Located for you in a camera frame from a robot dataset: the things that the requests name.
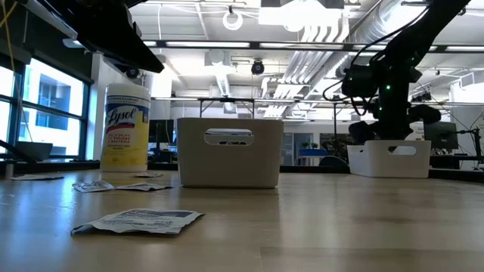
table surface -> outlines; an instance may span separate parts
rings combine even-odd
[[[79,193],[72,184],[147,180],[97,171],[0,181],[1,271],[484,271],[484,186],[281,174],[275,190]],[[133,208],[204,212],[178,236],[73,227]]]

white storage box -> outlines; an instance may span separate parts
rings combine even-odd
[[[211,135],[246,129],[251,136]],[[277,120],[177,120],[178,171],[185,187],[273,188],[278,185],[284,124]]]
[[[349,168],[352,174],[372,178],[428,178],[430,145],[430,141],[367,141],[364,146],[348,146]]]

ceiling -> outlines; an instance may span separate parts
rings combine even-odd
[[[140,26],[143,39],[273,42],[301,40],[303,31],[289,32],[282,26],[259,25],[254,17],[259,11],[260,1],[245,2],[246,5],[242,5],[239,1],[230,2],[234,6],[234,11],[249,14],[243,16],[243,24],[236,31],[225,28],[222,23],[224,13],[227,11],[226,5],[174,6],[173,3],[176,2],[170,1],[161,5],[139,4],[130,11],[133,20]],[[376,0],[361,0],[361,8],[350,12],[350,29],[376,2]],[[436,43],[484,45],[484,28],[479,27],[482,25],[484,25],[484,0],[473,0],[468,6],[468,14],[456,17],[437,37]],[[216,85],[215,76],[207,75],[203,71],[207,51],[205,49],[154,50],[156,54],[166,56],[167,63],[178,75],[179,80],[173,82],[173,91],[208,90],[211,85]],[[265,73],[283,74],[294,54],[293,51],[229,50],[229,52],[231,63],[237,66],[237,69],[236,73],[228,75],[228,82],[231,85],[257,87],[260,87],[263,77],[252,76],[250,68],[254,59],[262,59]],[[433,96],[438,100],[445,100],[448,99],[449,82],[458,79],[457,76],[467,75],[479,68],[484,69],[483,54],[428,54],[419,65],[419,69],[423,71],[423,77],[419,83],[426,85],[431,82]],[[418,87],[418,84],[413,84],[410,90]]]

computer monitor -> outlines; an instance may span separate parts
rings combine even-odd
[[[457,126],[451,122],[436,122],[423,125],[425,140],[432,141],[433,149],[459,149]]]
[[[150,120],[150,143],[172,143],[173,142],[173,120]]]

window frame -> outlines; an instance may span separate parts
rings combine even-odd
[[[22,112],[21,109],[19,108],[18,105],[18,99],[19,97],[22,99],[22,107],[29,107],[34,110],[41,110],[42,112],[45,113],[52,113],[58,116],[62,117],[67,117],[71,119],[76,119],[79,120],[79,146],[78,146],[78,153],[77,155],[50,155],[49,159],[85,159],[85,145],[87,142],[87,127],[88,127],[88,107],[89,107],[89,92],[91,89],[91,83],[87,82],[85,80],[79,79],[79,77],[76,77],[72,73],[69,73],[68,71],[62,70],[48,61],[43,60],[42,58],[35,57],[38,61],[41,61],[50,67],[61,71],[62,73],[66,73],[69,76],[72,76],[75,79],[78,79],[83,83],[83,90],[82,90],[82,114],[76,115],[73,113],[68,113],[63,110],[58,110],[52,107],[47,107],[47,106],[42,106],[40,104],[35,104],[29,101],[26,101],[23,99],[23,92],[24,92],[24,77],[26,75],[26,64],[23,63],[21,70],[23,71],[22,73],[17,73],[14,71],[14,85],[13,85],[13,92],[12,96],[6,96],[3,94],[0,94],[0,101],[8,102],[10,106],[10,120],[8,123],[8,136],[7,136],[7,142],[11,145],[16,146],[20,134],[20,123],[21,123],[21,118],[22,118]],[[10,154],[9,152],[0,154],[0,158],[5,158],[9,157]]]

